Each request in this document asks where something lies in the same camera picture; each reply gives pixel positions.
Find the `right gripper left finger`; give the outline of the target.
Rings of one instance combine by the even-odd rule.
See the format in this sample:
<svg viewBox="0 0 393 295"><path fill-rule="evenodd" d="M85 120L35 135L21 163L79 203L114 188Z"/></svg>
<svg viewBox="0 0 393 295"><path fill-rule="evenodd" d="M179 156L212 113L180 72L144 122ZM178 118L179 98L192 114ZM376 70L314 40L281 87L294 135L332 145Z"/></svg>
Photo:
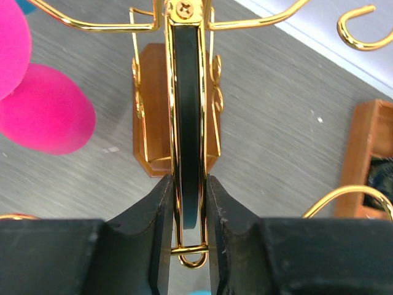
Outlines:
<svg viewBox="0 0 393 295"><path fill-rule="evenodd" d="M109 221L1 221L2 294L166 294L173 185Z"/></svg>

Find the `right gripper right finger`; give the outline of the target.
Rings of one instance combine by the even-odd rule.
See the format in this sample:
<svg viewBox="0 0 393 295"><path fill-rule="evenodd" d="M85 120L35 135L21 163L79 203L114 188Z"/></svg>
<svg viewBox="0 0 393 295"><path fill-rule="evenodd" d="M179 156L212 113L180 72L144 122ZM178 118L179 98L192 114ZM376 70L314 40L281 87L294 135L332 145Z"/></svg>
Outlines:
<svg viewBox="0 0 393 295"><path fill-rule="evenodd" d="M206 186L213 294L391 294L392 223L261 218Z"/></svg>

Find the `blue wine glass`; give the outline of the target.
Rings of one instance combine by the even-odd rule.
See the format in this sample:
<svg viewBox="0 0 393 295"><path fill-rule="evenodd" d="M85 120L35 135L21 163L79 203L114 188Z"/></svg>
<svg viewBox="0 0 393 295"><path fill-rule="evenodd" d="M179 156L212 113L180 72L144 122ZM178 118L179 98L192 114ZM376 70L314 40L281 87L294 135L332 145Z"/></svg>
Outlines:
<svg viewBox="0 0 393 295"><path fill-rule="evenodd" d="M36 6L27 0L16 0L16 2L25 15L28 15L36 10Z"/></svg>
<svg viewBox="0 0 393 295"><path fill-rule="evenodd" d="M211 292L208 290L196 290L188 293L187 295L211 295Z"/></svg>

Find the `pink wine glass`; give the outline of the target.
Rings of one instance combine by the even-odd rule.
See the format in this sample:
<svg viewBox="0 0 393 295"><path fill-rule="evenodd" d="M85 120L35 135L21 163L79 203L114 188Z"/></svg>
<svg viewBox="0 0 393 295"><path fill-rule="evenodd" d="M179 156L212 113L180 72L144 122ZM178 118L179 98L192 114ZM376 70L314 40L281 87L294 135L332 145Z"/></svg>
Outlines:
<svg viewBox="0 0 393 295"><path fill-rule="evenodd" d="M28 22L16 1L1 1L1 135L53 155L82 148L91 138L95 110L67 75L31 63Z"/></svg>

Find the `gold wire glass rack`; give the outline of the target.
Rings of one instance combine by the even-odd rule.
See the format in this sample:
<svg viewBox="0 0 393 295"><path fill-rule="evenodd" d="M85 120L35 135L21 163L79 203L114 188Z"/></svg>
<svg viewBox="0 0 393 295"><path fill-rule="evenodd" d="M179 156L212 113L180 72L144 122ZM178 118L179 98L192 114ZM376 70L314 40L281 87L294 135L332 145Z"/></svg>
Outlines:
<svg viewBox="0 0 393 295"><path fill-rule="evenodd" d="M214 33L283 22L305 2L296 1L283 12L265 18L216 22L210 1L154 1L149 12L151 23L130 20L107 24L76 20L45 1L32 4L81 31L136 36L164 30L164 66L155 70L156 79L143 81L138 55L131 64L137 117L134 154L145 171L152 163L170 166L176 225L176 246L171 254L187 268L202 267L209 253L206 182L209 170L221 155L219 114L224 110L222 60L214 54ZM146 90L154 82L164 86L156 99Z"/></svg>

